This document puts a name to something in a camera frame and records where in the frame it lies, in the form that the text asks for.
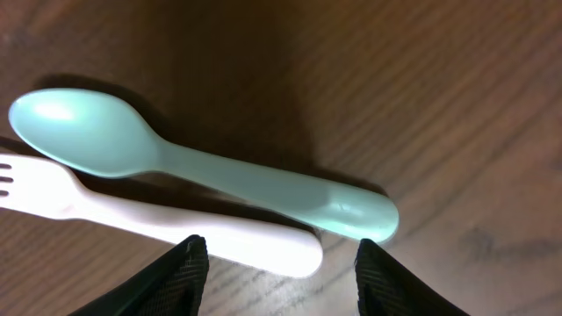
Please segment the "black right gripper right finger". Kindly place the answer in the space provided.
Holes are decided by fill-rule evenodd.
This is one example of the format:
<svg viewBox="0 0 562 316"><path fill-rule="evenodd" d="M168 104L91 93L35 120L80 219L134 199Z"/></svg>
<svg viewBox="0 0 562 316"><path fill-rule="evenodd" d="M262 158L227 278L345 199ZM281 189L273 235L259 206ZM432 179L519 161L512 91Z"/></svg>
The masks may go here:
<svg viewBox="0 0 562 316"><path fill-rule="evenodd" d="M360 316L468 316L369 239L355 260Z"/></svg>

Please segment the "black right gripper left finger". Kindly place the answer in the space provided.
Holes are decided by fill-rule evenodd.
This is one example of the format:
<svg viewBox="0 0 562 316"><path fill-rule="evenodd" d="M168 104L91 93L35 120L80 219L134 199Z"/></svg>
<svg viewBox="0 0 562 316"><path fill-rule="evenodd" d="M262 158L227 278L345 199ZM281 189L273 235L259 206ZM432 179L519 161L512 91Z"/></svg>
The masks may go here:
<svg viewBox="0 0 562 316"><path fill-rule="evenodd" d="M192 235L70 316L195 316L208 271L205 239Z"/></svg>

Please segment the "mint green plastic spoon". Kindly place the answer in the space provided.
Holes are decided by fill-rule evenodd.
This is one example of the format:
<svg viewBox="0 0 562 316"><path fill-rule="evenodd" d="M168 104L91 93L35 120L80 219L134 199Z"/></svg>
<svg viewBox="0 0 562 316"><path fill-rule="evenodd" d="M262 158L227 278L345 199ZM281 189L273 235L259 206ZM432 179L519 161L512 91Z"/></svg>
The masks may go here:
<svg viewBox="0 0 562 316"><path fill-rule="evenodd" d="M16 135L84 173L122 178L162 172L356 240L390 240L400 216L382 194L182 147L158 135L124 100L94 90L44 89L9 109Z"/></svg>

